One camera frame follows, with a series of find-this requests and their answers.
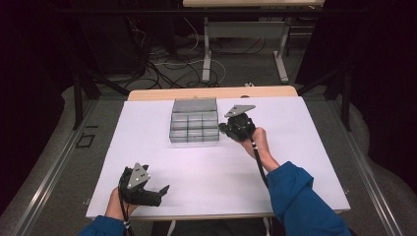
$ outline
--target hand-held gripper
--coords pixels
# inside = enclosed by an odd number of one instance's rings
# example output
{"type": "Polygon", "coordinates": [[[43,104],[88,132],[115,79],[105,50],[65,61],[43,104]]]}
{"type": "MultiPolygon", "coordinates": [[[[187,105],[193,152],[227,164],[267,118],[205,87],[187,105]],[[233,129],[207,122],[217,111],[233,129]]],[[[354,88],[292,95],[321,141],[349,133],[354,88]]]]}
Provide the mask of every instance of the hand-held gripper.
{"type": "Polygon", "coordinates": [[[162,196],[166,195],[169,185],[159,192],[145,190],[145,184],[150,178],[147,173],[148,165],[141,166],[136,163],[135,167],[126,167],[119,182],[119,193],[126,204],[159,207],[162,196]]]}
{"type": "Polygon", "coordinates": [[[258,153],[258,147],[255,141],[252,139],[255,130],[257,129],[252,119],[245,113],[248,110],[255,108],[255,105],[234,105],[224,117],[229,117],[226,123],[218,124],[218,129],[221,133],[226,134],[227,137],[236,141],[244,142],[250,140],[252,147],[254,148],[255,160],[257,161],[258,168],[261,173],[261,177],[268,187],[267,176],[262,167],[261,158],[258,153]]]}

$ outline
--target wooden table edge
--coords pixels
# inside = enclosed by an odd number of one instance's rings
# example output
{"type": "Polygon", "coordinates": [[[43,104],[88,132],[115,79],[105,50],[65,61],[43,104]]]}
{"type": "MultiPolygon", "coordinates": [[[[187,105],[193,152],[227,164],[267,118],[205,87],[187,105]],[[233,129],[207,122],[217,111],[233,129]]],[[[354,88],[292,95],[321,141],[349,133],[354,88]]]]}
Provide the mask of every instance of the wooden table edge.
{"type": "Polygon", "coordinates": [[[180,98],[239,98],[298,96],[292,86],[275,87],[233,87],[233,88],[171,88],[171,89],[143,89],[130,92],[128,101],[146,100],[174,100],[180,98]]]}

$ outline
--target hand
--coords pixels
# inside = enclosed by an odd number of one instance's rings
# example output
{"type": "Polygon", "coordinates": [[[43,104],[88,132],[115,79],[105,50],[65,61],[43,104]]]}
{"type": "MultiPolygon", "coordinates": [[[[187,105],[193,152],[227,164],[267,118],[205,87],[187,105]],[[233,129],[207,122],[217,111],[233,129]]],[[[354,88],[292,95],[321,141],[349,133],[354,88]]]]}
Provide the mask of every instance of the hand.
{"type": "MultiPolygon", "coordinates": [[[[264,169],[267,172],[271,172],[272,170],[278,168],[278,162],[272,157],[269,151],[267,132],[262,127],[258,127],[255,129],[255,132],[252,135],[252,139],[258,147],[258,153],[260,155],[261,163],[264,169]]],[[[250,156],[255,158],[254,148],[252,147],[252,143],[249,139],[238,143],[246,150],[250,156]]]]}
{"type": "MultiPolygon", "coordinates": [[[[137,205],[129,205],[123,202],[123,207],[125,208],[125,212],[128,213],[130,216],[133,211],[138,207],[137,205]]],[[[105,216],[112,217],[115,219],[125,220],[123,217],[122,208],[120,207],[120,200],[119,200],[119,189],[115,188],[111,192],[110,200],[108,201],[107,210],[105,212],[105,216]]]]}

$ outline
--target wrist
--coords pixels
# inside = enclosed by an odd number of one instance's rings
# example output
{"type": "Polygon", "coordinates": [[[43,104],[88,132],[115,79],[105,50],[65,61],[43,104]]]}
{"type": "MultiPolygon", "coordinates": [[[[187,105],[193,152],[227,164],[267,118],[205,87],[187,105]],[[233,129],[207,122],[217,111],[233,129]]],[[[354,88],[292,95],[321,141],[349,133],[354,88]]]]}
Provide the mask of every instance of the wrist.
{"type": "Polygon", "coordinates": [[[279,167],[278,161],[276,161],[270,153],[260,154],[260,158],[261,164],[267,172],[271,172],[279,167]]]}

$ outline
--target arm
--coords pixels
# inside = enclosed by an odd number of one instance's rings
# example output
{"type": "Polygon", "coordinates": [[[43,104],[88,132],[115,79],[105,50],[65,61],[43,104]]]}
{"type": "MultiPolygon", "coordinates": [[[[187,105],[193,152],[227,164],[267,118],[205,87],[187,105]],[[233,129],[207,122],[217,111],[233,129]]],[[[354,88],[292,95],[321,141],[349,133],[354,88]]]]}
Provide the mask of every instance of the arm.
{"type": "MultiPolygon", "coordinates": [[[[124,204],[129,215],[137,208],[135,205],[124,204]]],[[[122,236],[125,231],[122,208],[119,202],[119,191],[115,188],[110,195],[105,216],[99,215],[90,225],[86,226],[80,236],[122,236]]]]}
{"type": "MultiPolygon", "coordinates": [[[[307,171],[291,162],[279,165],[269,152],[264,129],[257,128],[253,139],[268,172],[273,212],[287,235],[350,235],[343,219],[313,191],[313,177],[307,171]]],[[[240,144],[254,157],[249,140],[240,144]]]]}

